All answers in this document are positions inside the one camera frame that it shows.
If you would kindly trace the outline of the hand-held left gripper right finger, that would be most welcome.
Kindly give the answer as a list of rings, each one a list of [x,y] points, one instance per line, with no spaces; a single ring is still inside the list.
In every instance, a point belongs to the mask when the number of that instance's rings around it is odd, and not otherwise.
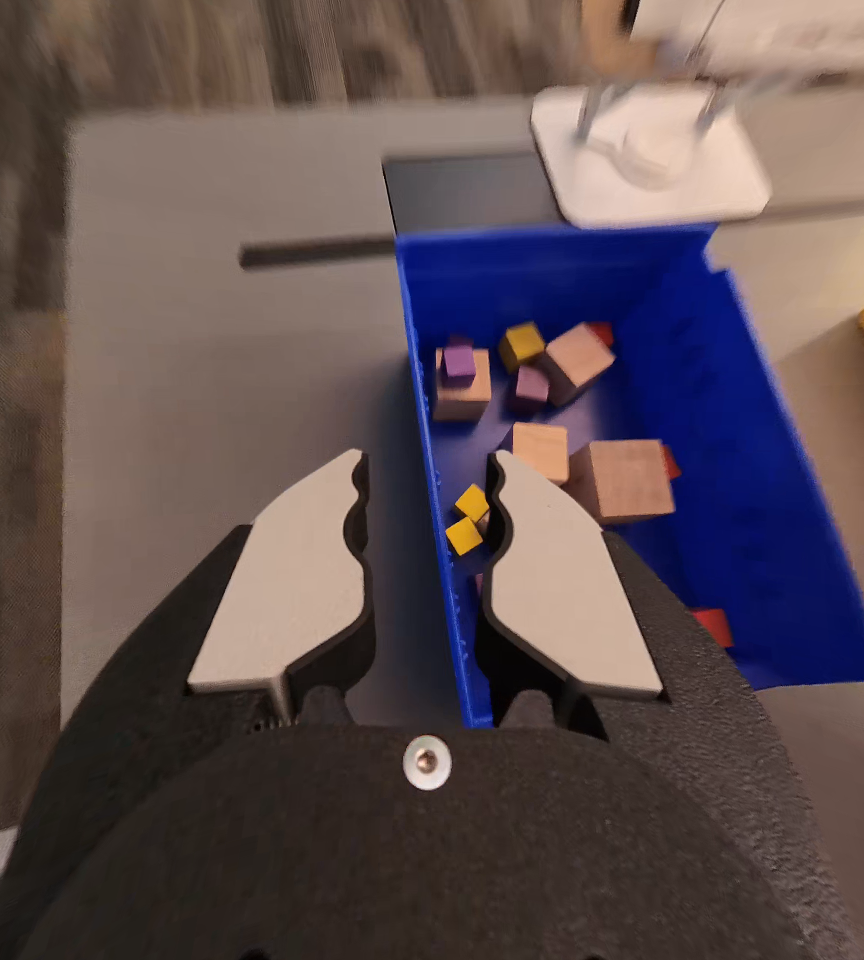
[[[652,701],[663,683],[592,515],[509,450],[487,458],[479,666],[487,642],[521,651],[567,690]]]

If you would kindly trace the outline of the white clear-topped device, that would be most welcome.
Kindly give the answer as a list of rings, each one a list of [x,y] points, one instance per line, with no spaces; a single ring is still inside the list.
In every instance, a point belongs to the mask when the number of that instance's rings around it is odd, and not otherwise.
[[[631,1],[620,24],[667,75],[864,86],[864,1]]]

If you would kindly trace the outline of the black rod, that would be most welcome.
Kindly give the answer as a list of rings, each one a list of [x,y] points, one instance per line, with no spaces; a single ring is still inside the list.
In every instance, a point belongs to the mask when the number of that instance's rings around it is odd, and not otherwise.
[[[238,251],[238,264],[244,271],[257,271],[395,256],[396,239],[392,234],[344,236],[291,243],[245,244]]]

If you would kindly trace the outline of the white square base plate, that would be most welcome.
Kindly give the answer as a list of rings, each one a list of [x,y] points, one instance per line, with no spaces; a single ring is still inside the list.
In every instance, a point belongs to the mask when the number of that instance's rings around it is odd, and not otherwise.
[[[586,87],[534,98],[535,145],[563,218],[585,230],[629,230],[749,219],[769,179],[734,105],[697,141],[692,125],[712,86],[640,86],[599,115],[590,141],[575,131]]]

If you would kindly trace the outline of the black flat board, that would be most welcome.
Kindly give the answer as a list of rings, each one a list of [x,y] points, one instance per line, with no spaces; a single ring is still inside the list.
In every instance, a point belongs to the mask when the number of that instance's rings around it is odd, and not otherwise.
[[[382,169],[398,234],[564,223],[534,150],[389,157]]]

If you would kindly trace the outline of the blue plastic box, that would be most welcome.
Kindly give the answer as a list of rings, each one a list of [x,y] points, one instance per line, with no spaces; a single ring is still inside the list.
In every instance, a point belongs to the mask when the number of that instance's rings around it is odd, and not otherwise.
[[[569,450],[655,439],[681,477],[677,510],[619,533],[689,607],[722,609],[754,690],[864,682],[864,600],[798,430],[712,225],[529,226],[401,233],[396,255],[449,644],[462,720],[493,724],[475,659],[475,573],[455,555],[454,504],[486,480],[512,425],[497,346],[534,322],[548,340],[610,325],[617,359],[549,415]]]

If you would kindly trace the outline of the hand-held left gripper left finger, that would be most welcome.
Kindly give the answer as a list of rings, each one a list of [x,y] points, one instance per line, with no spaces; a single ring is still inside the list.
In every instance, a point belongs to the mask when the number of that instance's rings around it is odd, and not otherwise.
[[[262,692],[291,724],[313,689],[346,694],[365,678],[376,651],[368,500],[368,456],[352,448],[258,513],[187,676],[191,692]]]

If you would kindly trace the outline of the pile of coloured wooden cubes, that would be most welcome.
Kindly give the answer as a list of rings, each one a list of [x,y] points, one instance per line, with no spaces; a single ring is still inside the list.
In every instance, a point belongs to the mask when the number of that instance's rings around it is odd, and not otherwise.
[[[498,353],[511,378],[510,409],[533,415],[575,400],[614,363],[611,330],[606,322],[582,322],[545,342],[530,321],[507,328]],[[436,349],[434,372],[434,420],[479,421],[491,400],[488,350],[454,334]],[[519,420],[506,447],[602,525],[657,519],[676,509],[671,483],[680,470],[660,440],[594,440],[568,454],[564,427]]]

